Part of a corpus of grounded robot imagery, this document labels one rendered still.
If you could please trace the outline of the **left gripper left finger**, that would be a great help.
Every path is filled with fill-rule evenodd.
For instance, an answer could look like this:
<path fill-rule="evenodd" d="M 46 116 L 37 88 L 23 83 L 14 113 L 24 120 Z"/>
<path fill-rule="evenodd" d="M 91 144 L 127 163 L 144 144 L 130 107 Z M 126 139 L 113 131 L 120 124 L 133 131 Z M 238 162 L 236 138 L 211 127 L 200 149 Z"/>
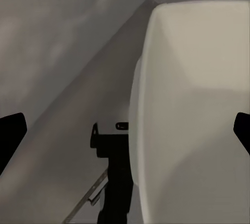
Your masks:
<path fill-rule="evenodd" d="M 23 113 L 0 118 L 0 175 L 27 132 Z"/>

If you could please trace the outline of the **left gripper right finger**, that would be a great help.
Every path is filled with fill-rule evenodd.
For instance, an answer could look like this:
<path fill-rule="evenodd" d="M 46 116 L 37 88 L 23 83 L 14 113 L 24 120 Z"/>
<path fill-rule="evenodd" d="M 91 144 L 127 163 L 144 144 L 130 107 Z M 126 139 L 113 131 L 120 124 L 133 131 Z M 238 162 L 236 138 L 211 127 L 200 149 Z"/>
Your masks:
<path fill-rule="evenodd" d="M 250 115 L 239 112 L 234 122 L 233 131 L 250 154 Z"/>

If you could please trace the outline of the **bowl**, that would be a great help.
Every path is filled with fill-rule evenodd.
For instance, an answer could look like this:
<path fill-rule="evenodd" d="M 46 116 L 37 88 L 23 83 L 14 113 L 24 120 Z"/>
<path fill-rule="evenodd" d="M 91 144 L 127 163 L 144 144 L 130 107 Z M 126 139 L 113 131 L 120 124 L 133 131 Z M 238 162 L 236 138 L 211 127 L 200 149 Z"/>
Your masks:
<path fill-rule="evenodd" d="M 136 103 L 144 224 L 250 224 L 250 0 L 161 4 L 149 17 Z"/>

